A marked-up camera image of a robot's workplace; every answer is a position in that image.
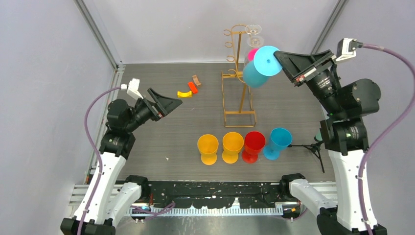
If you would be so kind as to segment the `yellow wine glass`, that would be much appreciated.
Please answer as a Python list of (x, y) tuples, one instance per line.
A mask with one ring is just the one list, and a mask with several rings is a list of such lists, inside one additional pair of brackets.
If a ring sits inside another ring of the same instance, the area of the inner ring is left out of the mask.
[(219, 141), (214, 135), (205, 134), (199, 137), (197, 148), (203, 164), (213, 165), (216, 163), (218, 147)]
[(222, 159), (227, 164), (234, 164), (239, 158), (239, 153), (244, 146), (244, 139), (237, 132), (228, 132), (222, 139)]

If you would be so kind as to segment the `red plastic wine glass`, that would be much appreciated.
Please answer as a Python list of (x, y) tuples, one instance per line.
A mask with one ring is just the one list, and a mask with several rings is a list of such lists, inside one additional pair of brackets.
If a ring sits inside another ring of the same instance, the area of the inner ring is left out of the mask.
[(244, 138), (244, 149), (242, 160), (248, 164), (253, 164), (258, 160), (258, 155), (266, 145), (265, 136), (258, 131), (251, 131)]

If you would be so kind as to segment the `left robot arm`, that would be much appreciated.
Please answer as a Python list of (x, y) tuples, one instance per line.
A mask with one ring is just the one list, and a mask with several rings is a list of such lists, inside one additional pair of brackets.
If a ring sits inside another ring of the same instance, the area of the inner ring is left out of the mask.
[(133, 131), (146, 121), (158, 121), (182, 105), (182, 100), (148, 90), (152, 101), (138, 97), (134, 106), (124, 99), (109, 103), (105, 132), (100, 146), (90, 141), (97, 156), (97, 168), (87, 192), (73, 217), (64, 218), (60, 230), (65, 235), (114, 235), (123, 217), (136, 201), (146, 202), (150, 188), (146, 177), (130, 175), (120, 192), (111, 198), (118, 175), (136, 141)]

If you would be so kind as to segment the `yellow wine glass front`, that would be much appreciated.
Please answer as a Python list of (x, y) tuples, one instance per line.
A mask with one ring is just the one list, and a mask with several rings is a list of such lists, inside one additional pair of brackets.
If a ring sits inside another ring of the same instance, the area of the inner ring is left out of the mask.
[(237, 132), (228, 132), (222, 139), (222, 159), (227, 164), (234, 164), (239, 158), (239, 153), (244, 146), (244, 139)]

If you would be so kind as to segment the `blue wine glass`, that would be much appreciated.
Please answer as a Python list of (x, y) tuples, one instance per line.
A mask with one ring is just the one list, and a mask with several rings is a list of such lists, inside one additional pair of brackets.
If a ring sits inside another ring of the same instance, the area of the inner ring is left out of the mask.
[(263, 149), (263, 154), (268, 160), (279, 158), (280, 152), (292, 143), (291, 133), (284, 128), (275, 128), (271, 131), (268, 144)]
[(281, 63), (274, 56), (277, 51), (277, 47), (262, 46), (255, 52), (253, 60), (243, 69), (242, 78), (247, 86), (259, 88), (282, 71)]

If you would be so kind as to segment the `pink plastic wine glass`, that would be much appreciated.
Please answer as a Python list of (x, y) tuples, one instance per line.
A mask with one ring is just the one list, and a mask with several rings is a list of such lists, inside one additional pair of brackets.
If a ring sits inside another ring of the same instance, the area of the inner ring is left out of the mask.
[(250, 62), (254, 59), (256, 52), (259, 50), (259, 48), (253, 48), (251, 49), (247, 54), (247, 61)]

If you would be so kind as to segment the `clear wine glass front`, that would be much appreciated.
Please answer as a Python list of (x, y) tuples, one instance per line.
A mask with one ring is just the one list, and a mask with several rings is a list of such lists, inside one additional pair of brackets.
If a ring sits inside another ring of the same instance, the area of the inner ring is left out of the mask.
[(248, 36), (246, 39), (246, 46), (244, 47), (244, 64), (249, 63), (247, 61), (247, 54), (253, 48), (261, 48), (264, 45), (264, 39), (258, 35)]

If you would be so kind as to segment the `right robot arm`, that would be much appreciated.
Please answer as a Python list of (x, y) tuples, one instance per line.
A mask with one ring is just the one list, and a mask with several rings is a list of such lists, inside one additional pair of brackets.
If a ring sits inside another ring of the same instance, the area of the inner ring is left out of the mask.
[(356, 56), (356, 47), (336, 54), (329, 50), (312, 55), (276, 51), (274, 56), (289, 80), (296, 87), (307, 85), (327, 111), (320, 130), (337, 186), (337, 201), (332, 201), (301, 174), (284, 175), (281, 198), (300, 200), (316, 217), (323, 235), (385, 235), (387, 229), (377, 222), (371, 208), (361, 162), (369, 149), (363, 117), (378, 112), (380, 88), (370, 79), (342, 86), (336, 71), (339, 62)]

